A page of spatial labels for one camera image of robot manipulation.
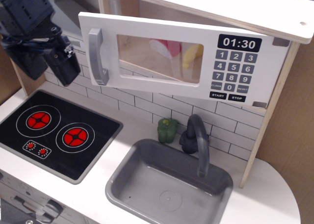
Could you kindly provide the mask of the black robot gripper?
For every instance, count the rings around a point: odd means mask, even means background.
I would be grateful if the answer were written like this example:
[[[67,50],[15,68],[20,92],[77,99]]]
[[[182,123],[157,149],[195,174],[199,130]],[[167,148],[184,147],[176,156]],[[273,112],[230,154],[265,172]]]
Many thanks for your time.
[[[62,85],[68,86],[80,68],[69,40],[51,21],[53,13],[49,0],[0,0],[2,45],[31,79],[37,80],[49,66]]]

